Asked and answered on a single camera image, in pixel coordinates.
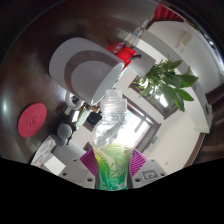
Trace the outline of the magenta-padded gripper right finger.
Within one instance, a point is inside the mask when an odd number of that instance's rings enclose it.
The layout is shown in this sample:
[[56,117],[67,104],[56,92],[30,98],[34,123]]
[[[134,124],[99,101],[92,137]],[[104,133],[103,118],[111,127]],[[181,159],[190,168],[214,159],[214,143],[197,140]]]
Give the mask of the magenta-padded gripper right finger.
[[137,149],[132,151],[129,162],[132,188],[141,188],[166,176],[166,172],[155,159],[147,159]]

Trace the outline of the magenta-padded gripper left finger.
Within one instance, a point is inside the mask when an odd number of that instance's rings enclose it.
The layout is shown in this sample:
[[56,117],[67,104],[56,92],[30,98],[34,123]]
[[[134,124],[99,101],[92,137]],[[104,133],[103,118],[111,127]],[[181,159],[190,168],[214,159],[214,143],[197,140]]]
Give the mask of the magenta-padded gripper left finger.
[[98,174],[98,164],[92,150],[80,158],[73,158],[59,176],[84,188],[94,189]]

